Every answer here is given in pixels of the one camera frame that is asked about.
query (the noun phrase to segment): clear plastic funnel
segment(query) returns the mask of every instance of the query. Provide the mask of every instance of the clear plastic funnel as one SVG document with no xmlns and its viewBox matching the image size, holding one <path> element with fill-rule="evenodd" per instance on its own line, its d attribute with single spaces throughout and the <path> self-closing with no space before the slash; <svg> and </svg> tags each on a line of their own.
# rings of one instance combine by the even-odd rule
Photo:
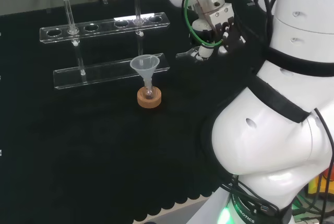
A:
<svg viewBox="0 0 334 224">
<path fill-rule="evenodd" d="M 153 91 L 152 91 L 152 75 L 156 70 L 156 67 L 160 63 L 158 57 L 154 55 L 141 55 L 135 57 L 130 62 L 130 67 L 133 68 L 143 79 L 146 88 L 146 98 L 152 99 L 153 98 Z"/>
</svg>

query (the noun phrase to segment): acrylic test tube rack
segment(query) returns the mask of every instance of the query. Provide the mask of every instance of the acrylic test tube rack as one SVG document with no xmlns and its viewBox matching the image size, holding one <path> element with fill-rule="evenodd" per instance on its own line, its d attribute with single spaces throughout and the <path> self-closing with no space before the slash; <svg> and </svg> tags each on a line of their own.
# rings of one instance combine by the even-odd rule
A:
<svg viewBox="0 0 334 224">
<path fill-rule="evenodd" d="M 149 29 L 165 28 L 170 24 L 165 13 L 142 15 L 140 13 L 139 0 L 135 0 L 136 15 L 134 16 L 83 22 L 77 24 L 74 23 L 69 0 L 64 0 L 64 5 L 68 24 L 40 29 L 41 42 L 55 43 L 71 40 L 71 43 L 75 48 L 78 66 L 59 69 L 53 72 L 54 87 L 56 89 L 78 87 L 138 76 L 138 74 L 133 71 L 129 65 L 132 58 L 121 61 L 84 66 L 79 47 L 80 39 L 116 33 L 135 32 L 137 35 L 138 55 L 142 55 L 142 41 L 144 31 Z M 155 73 L 167 71 L 170 67 L 165 59 L 164 54 L 160 53 L 156 54 L 156 56 L 160 59 L 160 64 L 157 67 Z"/>
</svg>

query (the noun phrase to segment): black tablecloth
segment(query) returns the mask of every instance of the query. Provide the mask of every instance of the black tablecloth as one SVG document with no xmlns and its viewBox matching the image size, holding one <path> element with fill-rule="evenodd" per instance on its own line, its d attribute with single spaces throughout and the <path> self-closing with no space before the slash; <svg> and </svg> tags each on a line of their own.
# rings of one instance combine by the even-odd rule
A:
<svg viewBox="0 0 334 224">
<path fill-rule="evenodd" d="M 131 15 L 133 4 L 77 5 L 75 22 Z M 180 10 L 168 0 L 141 0 L 141 10 L 164 11 L 171 22 L 168 30 L 145 32 L 144 53 L 163 52 L 171 67 L 153 76 L 162 91 L 153 110 L 137 104 L 140 77 L 54 89 L 53 70 L 76 66 L 76 58 L 70 42 L 41 43 L 39 29 L 66 23 L 62 7 L 0 18 L 1 224 L 128 224 L 217 189 L 196 139 L 203 120 L 261 65 L 258 43 L 249 39 L 244 49 L 205 63 L 176 61 L 190 48 Z M 261 13 L 250 14 L 260 21 Z M 137 55 L 134 33 L 81 45 L 86 65 Z"/>
</svg>

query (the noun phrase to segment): test tube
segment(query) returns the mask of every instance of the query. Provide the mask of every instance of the test tube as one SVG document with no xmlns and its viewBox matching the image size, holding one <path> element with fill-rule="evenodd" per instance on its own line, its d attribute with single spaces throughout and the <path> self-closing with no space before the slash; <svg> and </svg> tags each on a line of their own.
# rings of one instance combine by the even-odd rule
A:
<svg viewBox="0 0 334 224">
<path fill-rule="evenodd" d="M 65 5 L 67 21 L 68 21 L 68 25 L 69 25 L 68 33 L 77 34 L 78 29 L 75 27 L 75 24 L 74 24 L 71 4 L 69 3 L 69 0 L 64 0 L 64 5 Z"/>
<path fill-rule="evenodd" d="M 140 17 L 140 0 L 135 0 L 135 13 L 136 19 L 134 19 L 134 24 L 137 26 L 144 24 L 144 19 Z"/>
<path fill-rule="evenodd" d="M 81 74 L 82 77 L 85 78 L 86 77 L 86 72 L 85 72 L 85 68 L 84 68 L 84 62 L 83 62 L 82 56 L 81 56 L 79 42 L 80 42 L 80 40 L 72 40 L 72 44 L 74 45 L 75 55 L 77 57 L 78 66 L 79 66 L 79 69 L 80 69 L 80 74 Z"/>
<path fill-rule="evenodd" d="M 137 35 L 138 56 L 140 56 L 140 55 L 143 55 L 143 52 L 144 52 L 142 48 L 142 40 L 144 37 L 144 32 L 141 30 L 137 30 L 136 35 Z"/>
</svg>

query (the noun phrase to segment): yellow object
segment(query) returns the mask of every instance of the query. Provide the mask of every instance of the yellow object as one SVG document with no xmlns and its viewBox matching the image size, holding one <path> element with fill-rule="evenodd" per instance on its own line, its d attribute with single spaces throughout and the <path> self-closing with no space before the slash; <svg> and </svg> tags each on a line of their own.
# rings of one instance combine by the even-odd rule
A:
<svg viewBox="0 0 334 224">
<path fill-rule="evenodd" d="M 315 177 L 313 180 L 311 180 L 308 184 L 308 194 L 316 194 L 317 188 L 318 188 L 318 182 L 319 177 L 322 175 L 319 175 L 318 177 Z M 324 193 L 326 189 L 326 179 L 323 177 L 321 179 L 321 186 L 320 186 L 320 193 Z M 329 182 L 329 190 L 328 193 L 331 195 L 334 195 L 334 181 Z"/>
</svg>

